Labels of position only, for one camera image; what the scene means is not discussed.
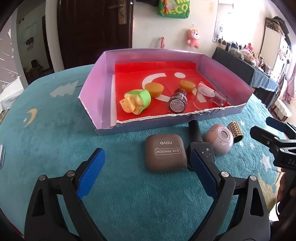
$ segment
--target black bag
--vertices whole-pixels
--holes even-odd
[[[148,3],[154,7],[158,6],[159,0],[136,0],[137,2]]]

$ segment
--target gray tablecloth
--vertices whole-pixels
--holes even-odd
[[[227,51],[216,48],[212,58],[234,72],[249,86],[277,93],[279,84],[249,63]]]

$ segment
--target pink cloth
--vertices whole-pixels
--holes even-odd
[[[282,100],[287,101],[288,103],[290,103],[290,101],[292,100],[292,98],[295,97],[295,77],[296,77],[296,65],[294,67],[294,71],[293,74],[291,76],[291,78],[288,80],[288,87],[286,92],[284,93]]]

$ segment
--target cardboard box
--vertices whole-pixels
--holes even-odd
[[[215,89],[228,96],[231,106],[128,123],[116,122],[115,64],[186,61],[196,63],[198,71]],[[215,60],[194,52],[168,49],[122,49],[105,51],[89,73],[79,99],[89,115],[96,132],[101,135],[171,126],[192,119],[206,120],[240,113],[253,90],[242,79]]]

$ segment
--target metal screw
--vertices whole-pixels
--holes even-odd
[[[256,181],[256,180],[257,180],[257,177],[254,176],[254,175],[251,175],[251,176],[250,176],[250,179],[251,179],[252,181]]]
[[[226,171],[221,172],[222,177],[229,177],[229,173]]]
[[[41,175],[41,176],[39,177],[39,180],[40,180],[40,181],[43,181],[43,180],[45,180],[45,178],[46,178],[45,175]]]
[[[75,172],[74,171],[68,171],[67,172],[67,176],[68,177],[73,177],[75,175]]]

